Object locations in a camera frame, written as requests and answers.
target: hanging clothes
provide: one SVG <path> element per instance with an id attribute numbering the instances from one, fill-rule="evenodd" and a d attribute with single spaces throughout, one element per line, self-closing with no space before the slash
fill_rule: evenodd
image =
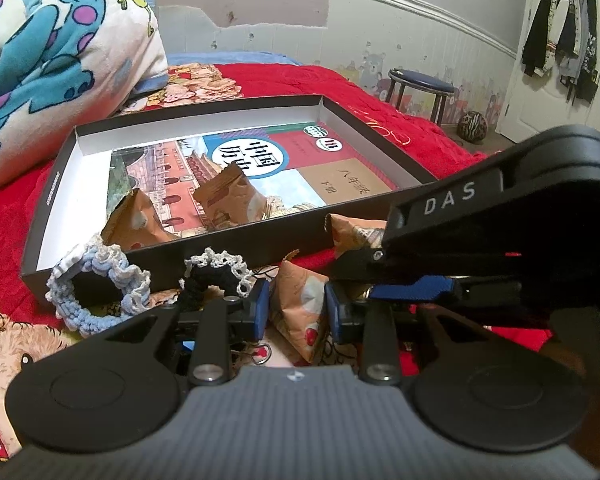
<path id="1" fill-rule="evenodd" d="M 576 7 L 573 0 L 568 1 L 569 9 L 567 10 L 567 17 L 564 20 L 564 27 L 558 40 L 557 49 L 566 56 L 573 56 L 573 49 L 576 44 Z"/>
<path id="2" fill-rule="evenodd" d="M 587 40 L 587 49 L 582 62 L 578 85 L 576 86 L 576 97 L 591 103 L 598 90 L 598 85 L 596 84 L 598 77 L 598 72 L 596 71 L 598 63 L 598 4 L 596 0 L 587 0 L 587 14 L 589 39 Z"/>
<path id="3" fill-rule="evenodd" d="M 584 55 L 587 51 L 586 45 L 589 39 L 589 17 L 587 14 L 587 0 L 574 0 L 574 9 L 578 11 L 574 16 L 576 38 L 574 41 L 574 53 L 572 56 L 564 56 L 558 66 L 560 76 L 565 85 L 571 87 L 577 81 L 580 75 L 580 69 L 584 62 Z"/>
<path id="4" fill-rule="evenodd" d="M 546 58 L 547 38 L 549 34 L 549 13 L 552 0 L 540 0 L 533 23 L 522 51 L 522 64 L 525 74 L 533 75 L 536 68 L 543 68 Z"/>
<path id="5" fill-rule="evenodd" d="M 546 40 L 546 55 L 544 56 L 544 67 L 536 68 L 536 74 L 539 76 L 551 72 L 555 64 L 555 47 L 562 34 L 564 20 L 567 17 L 569 9 L 568 0 L 551 0 L 551 9 L 549 11 L 548 28 L 549 34 Z"/>

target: brown snack packet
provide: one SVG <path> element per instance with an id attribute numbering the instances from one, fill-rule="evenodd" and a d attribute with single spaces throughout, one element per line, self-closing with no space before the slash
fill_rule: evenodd
<path id="1" fill-rule="evenodd" d="M 329 332 L 322 311 L 326 276 L 283 260 L 278 269 L 269 307 L 269 319 L 309 363 L 319 359 Z"/>
<path id="2" fill-rule="evenodd" d="M 255 189 L 240 166 L 229 164 L 193 193 L 215 229 L 262 220 L 267 199 Z"/>
<path id="3" fill-rule="evenodd" d="M 165 231 L 151 199 L 138 188 L 120 201 L 100 235 L 105 245 L 117 244 L 123 251 L 180 239 Z"/>
<path id="4" fill-rule="evenodd" d="M 336 258 L 346 251 L 371 247 L 379 249 L 386 227 L 385 220 L 363 220 L 330 214 L 331 236 L 335 247 Z"/>

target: red blanket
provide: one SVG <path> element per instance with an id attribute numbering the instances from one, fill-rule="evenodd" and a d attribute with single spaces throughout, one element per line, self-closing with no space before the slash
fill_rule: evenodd
<path id="1" fill-rule="evenodd" d="M 346 81 L 339 74 L 319 66 L 234 64 L 219 66 L 225 77 L 242 86 L 245 97 L 285 94 L 322 94 L 346 107 L 380 135 L 400 146 L 438 178 L 482 160 L 460 148 L 435 124 L 405 116 Z M 35 168 L 0 190 L 0 311 L 13 321 L 49 324 L 60 322 L 48 308 L 40 307 L 19 278 L 20 259 L 36 201 L 45 184 L 51 163 Z M 317 269 L 333 257 L 323 251 L 294 261 Z M 510 338 L 538 348 L 546 339 L 544 331 L 511 331 Z"/>

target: white circle on book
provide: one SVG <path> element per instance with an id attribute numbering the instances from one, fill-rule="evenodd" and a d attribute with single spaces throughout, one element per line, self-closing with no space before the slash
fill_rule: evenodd
<path id="1" fill-rule="evenodd" d="M 339 140 L 329 137 L 316 140 L 315 145 L 325 152 L 339 152 L 342 149 L 342 143 Z"/>
<path id="2" fill-rule="evenodd" d="M 326 137 L 327 135 L 329 135 L 328 131 L 320 126 L 307 126 L 304 129 L 304 132 L 307 135 L 311 135 L 312 137 L 316 137 L 316 138 Z"/>
<path id="3" fill-rule="evenodd" d="M 223 142 L 213 151 L 211 160 L 223 167 L 235 162 L 246 176 L 261 176 L 276 171 L 285 155 L 272 142 L 252 137 Z"/>

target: stool leg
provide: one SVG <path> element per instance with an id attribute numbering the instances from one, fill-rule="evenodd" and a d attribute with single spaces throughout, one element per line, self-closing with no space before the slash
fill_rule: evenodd
<path id="1" fill-rule="evenodd" d="M 391 102 L 391 96 L 394 94 L 395 81 L 391 79 L 391 84 L 389 85 L 389 91 L 386 93 L 385 103 Z"/>
<path id="2" fill-rule="evenodd" d="M 395 109 L 400 110 L 400 103 L 402 102 L 402 95 L 404 94 L 404 85 L 400 85 L 400 91 L 398 92 L 398 100 L 395 103 Z"/>
<path id="3" fill-rule="evenodd" d="M 436 100 L 433 101 L 433 110 L 431 111 L 431 118 L 429 119 L 429 121 L 431 121 L 432 123 L 436 122 L 439 106 L 440 106 L 440 95 L 436 94 Z"/>
<path id="4" fill-rule="evenodd" d="M 443 95 L 442 99 L 440 100 L 440 113 L 438 114 L 438 121 L 436 122 L 436 124 L 438 126 L 440 126 L 440 124 L 442 124 L 442 117 L 445 114 L 445 105 L 446 105 L 446 95 Z"/>

